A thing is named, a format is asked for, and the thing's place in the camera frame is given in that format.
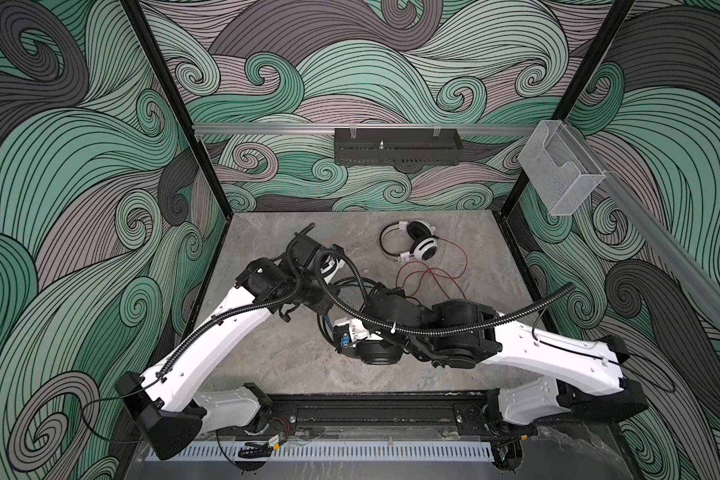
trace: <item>plastic holder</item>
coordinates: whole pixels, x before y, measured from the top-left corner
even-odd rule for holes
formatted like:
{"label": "plastic holder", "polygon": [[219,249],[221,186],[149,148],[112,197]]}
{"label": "plastic holder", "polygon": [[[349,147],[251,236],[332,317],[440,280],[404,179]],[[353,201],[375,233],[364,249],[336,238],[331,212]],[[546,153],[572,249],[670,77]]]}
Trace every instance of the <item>plastic holder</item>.
{"label": "plastic holder", "polygon": [[603,181],[600,159],[576,128],[542,120],[519,156],[550,215],[573,215]]}

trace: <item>gray marble surface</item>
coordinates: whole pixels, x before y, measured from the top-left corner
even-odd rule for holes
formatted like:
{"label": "gray marble surface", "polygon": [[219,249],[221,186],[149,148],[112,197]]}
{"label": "gray marble surface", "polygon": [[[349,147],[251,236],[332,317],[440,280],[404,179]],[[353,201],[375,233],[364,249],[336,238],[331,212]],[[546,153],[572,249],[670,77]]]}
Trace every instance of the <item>gray marble surface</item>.
{"label": "gray marble surface", "polygon": [[[316,227],[310,236],[324,245],[343,246],[362,274],[387,286],[393,286],[401,264],[384,257],[378,247],[378,233],[396,220],[421,218],[436,226],[436,235],[459,244],[469,257],[468,268],[458,280],[468,300],[490,305],[501,312],[510,312],[531,302],[520,273],[509,253],[504,238],[489,211],[448,212],[312,212],[236,214],[212,281],[203,301],[200,318],[206,318],[219,304],[235,277],[245,266],[261,256],[282,253],[293,236],[310,222]],[[390,251],[404,251],[410,238],[392,232],[384,246]],[[442,243],[430,259],[432,267],[442,268],[451,275],[461,273],[464,255],[450,244]],[[404,272],[423,268],[407,266]],[[338,278],[350,276],[349,268]],[[421,274],[412,275],[406,291],[416,288]],[[453,298],[460,293],[450,281],[439,279]],[[415,295],[426,306],[446,300],[432,276],[426,275]],[[344,289],[342,297],[360,306],[357,289]],[[369,366],[332,351],[321,337],[316,315],[306,307],[291,314],[285,323],[277,315],[250,332],[225,358],[203,385],[205,390],[224,390],[255,382],[268,393],[314,392],[383,392],[447,389],[489,389],[517,386],[538,375],[505,366],[478,365],[473,370],[434,369],[429,363],[410,356],[393,366]],[[336,306],[332,320],[346,316]],[[532,322],[534,316],[526,317]]]}

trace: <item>black perforated box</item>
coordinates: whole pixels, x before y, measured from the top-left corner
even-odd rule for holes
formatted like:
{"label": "black perforated box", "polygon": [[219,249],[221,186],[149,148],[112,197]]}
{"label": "black perforated box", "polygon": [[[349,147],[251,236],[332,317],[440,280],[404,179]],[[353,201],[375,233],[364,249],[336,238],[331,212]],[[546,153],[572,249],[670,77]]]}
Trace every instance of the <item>black perforated box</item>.
{"label": "black perforated box", "polygon": [[455,128],[434,136],[433,128],[337,128],[333,150],[336,164],[390,165],[418,171],[424,165],[456,165],[463,146]]}

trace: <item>swirling wave wallpaper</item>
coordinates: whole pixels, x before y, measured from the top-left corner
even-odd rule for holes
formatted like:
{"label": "swirling wave wallpaper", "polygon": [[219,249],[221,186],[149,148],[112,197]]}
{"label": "swirling wave wallpaper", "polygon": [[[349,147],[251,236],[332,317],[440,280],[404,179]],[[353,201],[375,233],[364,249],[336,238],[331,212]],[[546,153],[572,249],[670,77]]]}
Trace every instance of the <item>swirling wave wallpaper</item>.
{"label": "swirling wave wallpaper", "polygon": [[[720,2],[686,3],[624,22],[570,121],[720,285]],[[720,479],[716,319],[602,190],[574,216],[549,216],[532,188],[520,206],[512,230],[542,292],[577,287],[551,307],[560,331],[613,333],[649,360],[626,375],[652,408],[622,424],[646,478]]]}
{"label": "swirling wave wallpaper", "polygon": [[119,1],[0,0],[0,480],[123,475],[81,405],[173,349],[223,226]]}
{"label": "swirling wave wallpaper", "polygon": [[[552,115],[610,8],[553,0],[142,5],[195,122],[295,124],[535,124]],[[339,167],[328,136],[204,138],[235,211],[496,209],[519,175],[522,140],[463,140],[460,165],[401,172]]]}

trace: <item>black ear cushion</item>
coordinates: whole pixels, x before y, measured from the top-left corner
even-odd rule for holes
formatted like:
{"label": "black ear cushion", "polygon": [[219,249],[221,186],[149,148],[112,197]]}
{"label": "black ear cushion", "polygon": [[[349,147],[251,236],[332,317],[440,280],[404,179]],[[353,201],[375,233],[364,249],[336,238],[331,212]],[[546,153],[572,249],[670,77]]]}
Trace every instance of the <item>black ear cushion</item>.
{"label": "black ear cushion", "polygon": [[408,225],[405,226],[405,231],[408,232],[408,235],[413,240],[419,240],[420,238],[431,236],[432,232],[427,228],[426,225],[424,225],[422,222],[409,222]]}
{"label": "black ear cushion", "polygon": [[410,249],[409,251],[410,251],[411,253],[415,252],[415,251],[416,251],[416,247],[418,247],[419,245],[421,245],[422,242],[423,242],[424,240],[426,240],[427,238],[429,238],[429,237],[428,237],[428,236],[420,236],[419,238],[417,238],[416,241],[413,242],[413,245],[411,245],[411,249]]}

